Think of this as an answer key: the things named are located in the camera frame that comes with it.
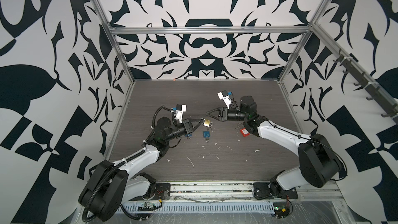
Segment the brass padlock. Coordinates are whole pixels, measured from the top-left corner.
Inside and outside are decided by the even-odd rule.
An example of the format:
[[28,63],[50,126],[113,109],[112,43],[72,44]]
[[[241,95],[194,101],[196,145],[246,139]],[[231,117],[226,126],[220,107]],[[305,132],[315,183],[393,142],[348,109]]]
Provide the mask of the brass padlock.
[[205,118],[201,118],[201,124],[207,128],[211,128],[213,127],[213,122],[211,122],[209,119],[205,119]]

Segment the red safety padlock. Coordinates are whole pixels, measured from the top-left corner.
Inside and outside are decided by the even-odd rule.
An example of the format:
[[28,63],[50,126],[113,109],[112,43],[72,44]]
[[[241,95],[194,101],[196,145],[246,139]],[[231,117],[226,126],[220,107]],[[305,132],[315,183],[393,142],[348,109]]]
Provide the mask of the red safety padlock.
[[242,135],[243,137],[247,137],[247,136],[250,135],[250,133],[247,131],[247,129],[243,126],[242,123],[239,123],[239,124],[238,124],[238,128],[239,128],[239,131],[240,131],[240,133],[241,133],[241,135]]

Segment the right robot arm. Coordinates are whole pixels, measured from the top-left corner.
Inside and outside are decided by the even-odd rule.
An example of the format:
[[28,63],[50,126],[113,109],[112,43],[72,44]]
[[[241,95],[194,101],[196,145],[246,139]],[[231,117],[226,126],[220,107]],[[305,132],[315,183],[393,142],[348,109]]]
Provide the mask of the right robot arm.
[[238,107],[233,107],[234,101],[229,96],[222,99],[226,105],[208,111],[208,117],[220,122],[240,121],[245,134],[272,141],[298,157],[297,167],[281,171],[269,183],[254,183],[255,199],[297,199],[298,187],[322,188],[337,173],[347,170],[343,159],[323,135],[301,134],[275,124],[258,113],[257,104],[250,95],[242,97]]

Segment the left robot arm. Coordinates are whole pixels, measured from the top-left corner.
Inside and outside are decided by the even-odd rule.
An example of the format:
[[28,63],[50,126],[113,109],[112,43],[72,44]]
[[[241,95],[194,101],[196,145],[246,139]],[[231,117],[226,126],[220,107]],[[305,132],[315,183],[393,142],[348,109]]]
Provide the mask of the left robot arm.
[[139,214],[131,214],[124,204],[137,197],[154,197],[157,182],[142,170],[158,162],[173,148],[171,140],[181,140],[201,125],[207,128],[211,126],[211,121],[207,119],[184,119],[185,111],[185,105],[174,108],[160,106],[153,115],[151,132],[139,151],[115,162],[104,160],[94,167],[93,174],[78,199],[84,208],[84,223],[96,218],[105,222],[119,209],[128,218],[142,221],[163,206],[162,200],[159,200],[159,205],[139,207]]

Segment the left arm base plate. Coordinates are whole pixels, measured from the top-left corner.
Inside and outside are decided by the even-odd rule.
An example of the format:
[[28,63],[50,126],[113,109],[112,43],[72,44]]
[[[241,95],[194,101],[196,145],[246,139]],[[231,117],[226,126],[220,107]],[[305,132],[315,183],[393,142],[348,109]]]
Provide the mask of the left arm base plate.
[[156,183],[149,188],[149,198],[151,200],[166,199],[170,196],[170,183]]

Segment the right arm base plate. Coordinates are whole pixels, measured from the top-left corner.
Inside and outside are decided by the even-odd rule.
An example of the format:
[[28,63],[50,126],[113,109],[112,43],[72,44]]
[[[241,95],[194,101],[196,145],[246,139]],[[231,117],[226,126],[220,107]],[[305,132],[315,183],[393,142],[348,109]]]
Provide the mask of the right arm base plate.
[[257,200],[285,199],[296,200],[299,198],[295,188],[290,190],[282,189],[276,182],[253,183],[254,198]]

